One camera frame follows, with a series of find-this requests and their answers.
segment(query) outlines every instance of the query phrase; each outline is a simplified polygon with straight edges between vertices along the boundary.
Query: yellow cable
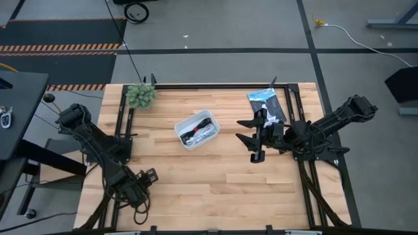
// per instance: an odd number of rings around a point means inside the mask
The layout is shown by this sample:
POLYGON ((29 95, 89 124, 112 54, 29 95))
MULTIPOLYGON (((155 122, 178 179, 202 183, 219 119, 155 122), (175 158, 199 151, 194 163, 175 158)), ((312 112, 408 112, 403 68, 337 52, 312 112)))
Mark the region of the yellow cable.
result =
POLYGON ((6 68, 6 69, 8 69, 8 70, 10 70, 10 71, 13 71, 13 72, 19 72, 19 71, 17 71, 16 69, 13 69, 12 67, 10 67, 10 66, 8 66, 8 65, 5 65, 4 63, 0 63, 0 66, 1 66, 1 67, 4 67, 4 68, 6 68))
POLYGON ((324 25, 325 24, 325 22, 323 20, 315 19, 317 9, 321 9, 321 2, 322 2, 322 0, 317 0, 316 1, 315 8, 313 9, 313 12, 312 12, 312 19, 314 20, 316 25, 324 25))

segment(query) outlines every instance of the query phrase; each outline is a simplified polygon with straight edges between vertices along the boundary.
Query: white plastic container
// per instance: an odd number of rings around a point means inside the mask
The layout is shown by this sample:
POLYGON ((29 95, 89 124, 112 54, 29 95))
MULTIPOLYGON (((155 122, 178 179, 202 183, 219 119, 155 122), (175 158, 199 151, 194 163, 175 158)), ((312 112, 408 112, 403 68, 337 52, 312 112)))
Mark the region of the white plastic container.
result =
POLYGON ((193 150, 193 149, 201 146, 202 144, 206 143, 207 141, 215 138, 220 129, 221 129, 221 127, 219 126, 219 124, 215 120, 215 117, 212 115, 212 113, 209 110, 202 110, 202 111, 198 112, 197 114, 187 118, 186 120, 183 120, 183 121, 177 123, 174 126, 174 130, 176 131, 176 134, 177 134, 180 142, 189 151, 193 150), (197 145, 195 145, 193 147, 188 147, 185 144, 183 144, 182 139, 180 138, 181 135, 188 132, 188 131, 193 130, 193 128, 195 128, 205 118, 210 118, 212 120, 212 124, 214 125, 215 130, 216 130, 215 134, 206 138, 205 140, 203 140, 202 142, 198 143, 197 145))

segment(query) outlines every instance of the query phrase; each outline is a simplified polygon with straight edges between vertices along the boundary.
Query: wheel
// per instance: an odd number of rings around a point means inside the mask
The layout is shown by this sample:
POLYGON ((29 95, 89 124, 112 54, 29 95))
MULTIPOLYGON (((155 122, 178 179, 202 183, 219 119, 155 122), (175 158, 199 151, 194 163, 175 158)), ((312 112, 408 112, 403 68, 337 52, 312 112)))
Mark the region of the wheel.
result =
POLYGON ((26 218, 33 219, 37 216, 37 211, 33 209, 27 209, 25 213, 26 218))
POLYGON ((141 24, 142 22, 145 22, 148 19, 148 16, 150 16, 150 11, 148 10, 148 7, 146 5, 135 2, 135 3, 128 3, 125 6, 125 17, 129 20, 132 24, 141 24), (128 10, 132 6, 139 6, 139 7, 133 7, 131 11, 128 10))

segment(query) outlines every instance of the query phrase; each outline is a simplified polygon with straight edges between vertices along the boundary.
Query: white cable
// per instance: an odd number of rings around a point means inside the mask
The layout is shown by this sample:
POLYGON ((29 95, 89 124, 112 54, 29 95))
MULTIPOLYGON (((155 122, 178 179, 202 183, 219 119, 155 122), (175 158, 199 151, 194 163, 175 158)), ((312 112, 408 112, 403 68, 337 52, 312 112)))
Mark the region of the white cable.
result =
POLYGON ((325 27, 337 27, 338 29, 341 29, 341 30, 343 30, 344 32, 346 32, 346 34, 347 34, 347 36, 355 43, 355 44, 357 44, 357 45, 359 45, 359 46, 362 46, 362 47, 364 47, 364 48, 367 48, 367 49, 369 49, 369 50, 371 50, 371 51, 373 51, 373 52, 376 52, 376 53, 379 53, 379 54, 382 54, 382 55, 390 55, 390 56, 392 56, 392 57, 395 57, 395 58, 397 58, 397 59, 399 59, 400 61, 402 61, 402 62, 404 62, 407 66, 409 66, 409 67, 414 67, 413 65, 410 65, 408 62, 406 62, 406 61, 404 61, 403 59, 401 59, 400 57, 398 57, 398 56, 396 56, 396 55, 394 55, 394 54, 389 54, 389 53, 385 53, 385 52, 379 52, 378 50, 375 50, 375 49, 373 49, 373 48, 370 48, 370 47, 368 47, 368 46, 366 46, 366 45, 363 45, 363 44, 361 44, 361 43, 359 43, 359 42, 357 42, 356 40, 354 40, 351 36, 350 36, 350 34, 347 32, 347 30, 346 29, 344 29, 343 27, 341 27, 341 26, 338 26, 338 25, 330 25, 330 24, 323 24, 323 25, 320 25, 320 26, 325 26, 325 27))
POLYGON ((186 141, 186 145, 188 147, 196 146, 198 143, 202 142, 204 139, 208 138, 209 136, 212 136, 215 133, 215 126, 213 124, 209 124, 203 127, 202 129, 199 129, 193 137, 186 141))

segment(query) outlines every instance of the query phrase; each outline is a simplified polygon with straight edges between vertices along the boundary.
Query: black floor mat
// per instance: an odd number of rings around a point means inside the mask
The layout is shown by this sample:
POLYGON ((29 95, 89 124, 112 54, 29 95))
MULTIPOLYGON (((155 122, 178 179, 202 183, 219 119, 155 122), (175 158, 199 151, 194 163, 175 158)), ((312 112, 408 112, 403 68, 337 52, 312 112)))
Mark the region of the black floor mat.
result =
POLYGON ((20 72, 50 75, 49 90, 98 90, 112 79, 114 52, 0 54, 0 61, 20 72))
MULTIPOLYGON (((126 19, 115 19, 125 33, 126 19)), ((12 20, 0 35, 0 51, 117 49, 122 39, 112 19, 12 20)))

